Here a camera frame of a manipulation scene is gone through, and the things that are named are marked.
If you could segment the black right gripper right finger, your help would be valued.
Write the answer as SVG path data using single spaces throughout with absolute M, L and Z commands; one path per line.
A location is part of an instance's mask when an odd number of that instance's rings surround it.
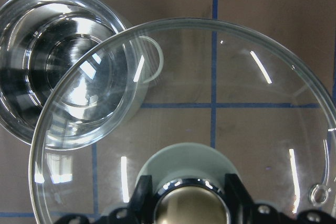
M 237 174 L 226 174 L 224 201 L 230 223 L 280 223 L 279 212 L 267 204 L 257 204 Z

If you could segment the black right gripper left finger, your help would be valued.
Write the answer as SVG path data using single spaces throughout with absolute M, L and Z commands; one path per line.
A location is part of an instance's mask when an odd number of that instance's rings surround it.
M 154 195 L 151 175 L 140 176 L 126 206 L 101 217 L 102 223 L 154 223 Z

